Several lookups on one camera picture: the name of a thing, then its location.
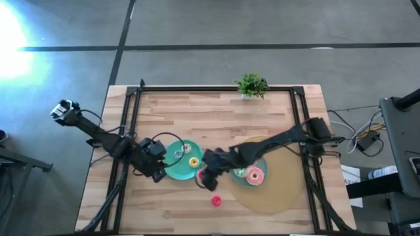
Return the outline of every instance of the paper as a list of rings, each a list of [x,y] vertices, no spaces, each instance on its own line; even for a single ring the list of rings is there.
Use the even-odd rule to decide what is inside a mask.
[[[346,185],[360,182],[360,169],[359,168],[341,165],[341,170],[343,170],[344,182],[346,183]],[[357,199],[350,199],[350,205],[354,207],[363,208],[363,200],[361,197]]]

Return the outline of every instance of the white bottle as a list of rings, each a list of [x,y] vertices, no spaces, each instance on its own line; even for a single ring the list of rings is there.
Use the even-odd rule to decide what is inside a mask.
[[[379,177],[386,176],[388,174],[394,174],[394,173],[398,173],[396,166],[389,166],[389,167],[384,167],[377,170],[372,170],[371,172],[369,172],[367,177],[371,180],[374,178],[379,178]]]

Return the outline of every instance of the tan circular mat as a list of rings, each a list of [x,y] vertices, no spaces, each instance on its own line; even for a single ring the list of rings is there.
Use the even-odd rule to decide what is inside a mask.
[[[259,142],[267,137],[258,136],[246,142]],[[249,210],[262,214],[276,214],[291,208],[304,186],[301,158],[286,148],[264,155],[268,174],[264,182],[253,188],[241,187],[232,179],[229,189],[234,197]]]

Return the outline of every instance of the pink donut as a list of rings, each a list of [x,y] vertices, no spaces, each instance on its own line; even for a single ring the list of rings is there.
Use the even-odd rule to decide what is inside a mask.
[[[258,167],[249,167],[249,172],[246,176],[246,179],[248,184],[258,186],[264,180],[264,172]]]

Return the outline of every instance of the white pot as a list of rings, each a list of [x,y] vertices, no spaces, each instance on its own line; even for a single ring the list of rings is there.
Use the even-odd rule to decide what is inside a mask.
[[[242,99],[244,99],[244,100],[251,100],[251,99],[254,99],[254,98],[255,98],[255,96],[247,96],[245,94],[242,94]]]

